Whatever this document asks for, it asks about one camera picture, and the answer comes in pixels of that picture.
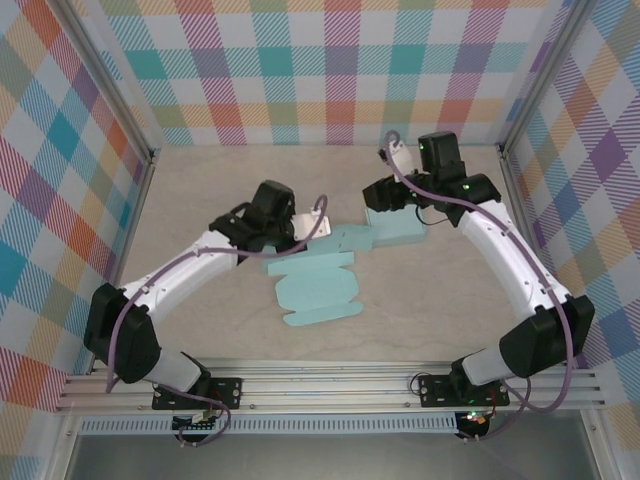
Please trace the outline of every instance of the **ventilation grille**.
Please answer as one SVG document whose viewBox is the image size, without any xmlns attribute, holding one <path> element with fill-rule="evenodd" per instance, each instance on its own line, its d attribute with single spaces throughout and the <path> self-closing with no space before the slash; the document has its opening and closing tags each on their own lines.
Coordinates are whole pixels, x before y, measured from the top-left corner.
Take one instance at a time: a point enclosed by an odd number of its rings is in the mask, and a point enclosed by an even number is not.
<svg viewBox="0 0 640 480">
<path fill-rule="evenodd" d="M 187 430 L 210 433 L 210 429 Z M 369 415 L 232 415 L 225 434 L 456 433 L 453 413 Z M 81 435 L 160 435 L 171 430 L 166 415 L 85 417 Z"/>
</svg>

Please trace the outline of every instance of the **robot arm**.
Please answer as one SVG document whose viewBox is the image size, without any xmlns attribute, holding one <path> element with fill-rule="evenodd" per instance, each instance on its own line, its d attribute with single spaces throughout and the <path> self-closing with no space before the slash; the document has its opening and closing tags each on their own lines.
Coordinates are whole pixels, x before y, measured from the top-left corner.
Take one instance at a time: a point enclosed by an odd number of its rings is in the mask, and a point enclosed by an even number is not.
<svg viewBox="0 0 640 480">
<path fill-rule="evenodd" d="M 117 335 L 115 373 L 125 383 L 148 380 L 208 397 L 209 372 L 184 353 L 162 349 L 154 326 L 206 282 L 239 265 L 246 258 L 241 252 L 261 252 L 266 245 L 278 252 L 291 248 L 312 233 L 320 215 L 318 210 L 296 215 L 293 192 L 277 182 L 263 182 L 251 203 L 216 219 L 195 243 L 156 271 L 121 289 L 107 283 L 96 290 L 85 346 L 107 363 L 116 319 L 135 298 Z M 321 221 L 314 238 L 331 232 L 328 219 Z"/>
<path fill-rule="evenodd" d="M 550 290 L 560 299 L 569 321 L 574 355 L 580 353 L 595 313 L 591 301 L 586 296 L 573 298 L 548 272 L 516 230 L 491 181 L 485 175 L 467 176 L 455 134 L 425 135 L 418 142 L 426 173 L 414 169 L 410 153 L 402 142 L 390 149 L 397 170 L 407 180 L 427 192 L 473 203 L 508 229 L 502 231 L 479 211 L 417 196 L 395 175 L 363 190 L 367 207 L 376 211 L 394 211 L 415 204 L 421 208 L 434 206 L 444 212 L 451 224 L 460 228 L 482 253 L 507 292 L 517 325 L 496 344 L 453 362 L 450 379 L 460 400 L 464 401 L 479 387 L 491 382 L 514 376 L 526 378 L 566 360 L 563 329 L 549 296 Z M 379 154 L 387 160 L 384 150 Z M 509 234 L 525 245 L 529 258 L 516 247 Z M 546 288 L 540 283 L 532 262 L 547 279 Z"/>
</svg>

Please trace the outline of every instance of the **gray floor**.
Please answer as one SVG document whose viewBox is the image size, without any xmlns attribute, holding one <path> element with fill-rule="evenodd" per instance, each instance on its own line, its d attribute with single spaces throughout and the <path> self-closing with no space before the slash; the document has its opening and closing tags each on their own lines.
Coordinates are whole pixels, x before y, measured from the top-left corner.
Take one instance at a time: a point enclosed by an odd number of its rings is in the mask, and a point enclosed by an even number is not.
<svg viewBox="0 0 640 480">
<path fill-rule="evenodd" d="M 493 147 L 465 147 L 467 173 L 486 173 L 506 196 Z M 414 149 L 414 158 L 419 155 Z M 190 245 L 209 222 L 252 198 L 263 180 L 292 187 L 298 211 L 329 196 L 334 224 L 365 223 L 361 190 L 389 175 L 373 147 L 179 147 L 163 151 L 124 281 L 154 270 Z M 428 221 L 442 218 L 430 210 Z M 455 360 L 513 327 L 491 268 L 448 223 L 418 245 L 356 253 L 355 317 L 290 327 L 275 297 L 277 278 L 251 259 L 176 308 L 157 332 L 166 348 L 201 358 L 277 360 Z"/>
<path fill-rule="evenodd" d="M 173 437 L 82 437 L 69 480 L 596 479 L 578 413 L 526 414 L 480 445 L 453 435 L 227 435 L 199 449 Z"/>
</svg>

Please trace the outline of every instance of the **beige table surface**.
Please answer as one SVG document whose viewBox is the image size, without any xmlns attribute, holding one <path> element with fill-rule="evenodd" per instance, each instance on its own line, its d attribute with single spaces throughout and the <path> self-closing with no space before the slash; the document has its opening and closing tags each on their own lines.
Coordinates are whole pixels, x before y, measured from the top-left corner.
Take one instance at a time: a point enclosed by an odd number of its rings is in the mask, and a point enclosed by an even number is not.
<svg viewBox="0 0 640 480">
<path fill-rule="evenodd" d="M 485 173 L 508 202 L 493 147 L 463 147 L 467 173 Z M 293 188 L 298 212 L 329 196 L 332 224 L 365 223 L 361 189 L 388 175 L 373 147 L 167 147 L 142 212 L 123 282 L 189 246 L 209 222 L 273 179 Z M 427 221 L 442 218 L 430 209 Z M 156 327 L 161 345 L 200 358 L 454 360 L 498 340 L 511 307 L 480 253 L 449 223 L 421 244 L 356 252 L 364 311 L 305 327 L 284 323 L 275 284 L 248 259 L 179 305 Z"/>
</svg>

